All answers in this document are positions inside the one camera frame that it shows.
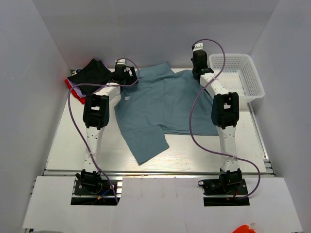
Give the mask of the red folded t-shirt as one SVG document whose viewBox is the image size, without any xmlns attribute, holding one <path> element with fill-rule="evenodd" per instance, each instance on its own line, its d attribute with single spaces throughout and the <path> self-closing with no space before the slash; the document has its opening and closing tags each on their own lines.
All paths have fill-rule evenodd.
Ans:
<svg viewBox="0 0 311 233">
<path fill-rule="evenodd" d="M 85 98 L 82 98 L 82 99 L 77 99 L 82 105 L 85 104 L 85 101 L 86 101 L 86 97 Z"/>
</svg>

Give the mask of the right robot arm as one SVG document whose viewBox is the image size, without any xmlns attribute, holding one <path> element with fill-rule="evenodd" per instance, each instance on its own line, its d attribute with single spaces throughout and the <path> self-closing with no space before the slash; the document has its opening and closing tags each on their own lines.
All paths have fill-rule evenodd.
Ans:
<svg viewBox="0 0 311 233">
<path fill-rule="evenodd" d="M 219 135 L 221 153 L 225 154 L 217 180 L 204 182 L 206 195 L 236 195 L 242 183 L 242 172 L 237 160 L 235 132 L 239 120 L 239 95 L 229 92 L 215 78 L 208 67 L 203 48 L 192 51 L 193 76 L 212 97 L 211 120 Z"/>
</svg>

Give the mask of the black folded t-shirt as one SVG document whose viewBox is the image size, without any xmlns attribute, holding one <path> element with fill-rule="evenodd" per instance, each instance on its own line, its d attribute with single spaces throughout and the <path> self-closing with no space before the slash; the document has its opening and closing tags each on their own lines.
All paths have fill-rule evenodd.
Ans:
<svg viewBox="0 0 311 233">
<path fill-rule="evenodd" d="M 68 80 L 73 84 L 90 83 L 104 85 L 110 82 L 112 77 L 112 72 L 101 60 L 92 59 L 77 74 L 68 77 Z"/>
</svg>

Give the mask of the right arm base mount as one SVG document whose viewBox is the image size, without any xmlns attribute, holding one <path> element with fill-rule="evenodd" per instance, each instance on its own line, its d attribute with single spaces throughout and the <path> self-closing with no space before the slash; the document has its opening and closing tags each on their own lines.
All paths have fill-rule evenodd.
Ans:
<svg viewBox="0 0 311 233">
<path fill-rule="evenodd" d="M 240 184 L 230 185 L 223 189 L 219 179 L 199 180 L 198 186 L 203 189 L 205 207 L 249 206 L 249 197 L 239 199 L 248 194 L 245 179 Z"/>
</svg>

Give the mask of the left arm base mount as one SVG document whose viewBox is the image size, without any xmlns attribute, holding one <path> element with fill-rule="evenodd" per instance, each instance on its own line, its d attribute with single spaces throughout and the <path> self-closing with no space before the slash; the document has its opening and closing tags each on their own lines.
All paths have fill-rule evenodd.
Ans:
<svg viewBox="0 0 311 233">
<path fill-rule="evenodd" d="M 96 186 L 91 186 L 75 180 L 70 204 L 73 206 L 117 206 L 112 189 L 114 189 L 119 201 L 121 198 L 121 181 L 111 181 L 112 185 L 108 180 L 101 180 Z"/>
</svg>

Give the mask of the teal blue t-shirt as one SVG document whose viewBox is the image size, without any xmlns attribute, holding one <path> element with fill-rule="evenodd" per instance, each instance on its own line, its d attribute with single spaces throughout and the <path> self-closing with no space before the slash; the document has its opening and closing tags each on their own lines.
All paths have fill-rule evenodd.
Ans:
<svg viewBox="0 0 311 233">
<path fill-rule="evenodd" d="M 218 135 L 212 98 L 201 89 L 191 70 L 174 72 L 167 63 L 140 69 L 138 83 L 123 89 L 116 120 L 138 164 L 169 148 L 166 134 Z"/>
</svg>

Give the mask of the orange object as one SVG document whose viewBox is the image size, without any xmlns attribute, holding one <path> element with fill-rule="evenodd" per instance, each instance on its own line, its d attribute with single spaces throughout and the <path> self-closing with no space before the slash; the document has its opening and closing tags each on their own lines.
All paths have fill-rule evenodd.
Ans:
<svg viewBox="0 0 311 233">
<path fill-rule="evenodd" d="M 256 233 L 256 231 L 248 225 L 242 225 L 235 229 L 233 233 Z"/>
</svg>

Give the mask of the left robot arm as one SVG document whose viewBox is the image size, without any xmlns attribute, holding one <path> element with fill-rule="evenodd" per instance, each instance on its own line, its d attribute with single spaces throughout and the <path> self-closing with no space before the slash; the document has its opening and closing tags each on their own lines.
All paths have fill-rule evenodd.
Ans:
<svg viewBox="0 0 311 233">
<path fill-rule="evenodd" d="M 125 85 L 138 82 L 135 68 L 126 64 L 125 59 L 116 61 L 113 79 L 105 87 L 100 88 L 93 94 L 86 96 L 83 112 L 83 122 L 86 126 L 86 158 L 83 170 L 77 175 L 81 187 L 91 194 L 98 194 L 103 187 L 101 172 L 98 171 L 94 162 L 100 153 L 102 136 L 110 118 L 110 101 L 121 94 Z"/>
</svg>

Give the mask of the white plastic basket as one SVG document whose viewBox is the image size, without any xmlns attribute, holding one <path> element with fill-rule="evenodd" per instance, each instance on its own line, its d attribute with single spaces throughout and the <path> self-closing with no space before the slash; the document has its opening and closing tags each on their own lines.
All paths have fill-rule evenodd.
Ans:
<svg viewBox="0 0 311 233">
<path fill-rule="evenodd" d="M 264 97 L 265 92 L 252 58 L 247 54 L 229 53 L 209 56 L 211 68 L 218 73 L 218 80 L 229 92 L 239 95 L 240 103 L 250 103 Z"/>
</svg>

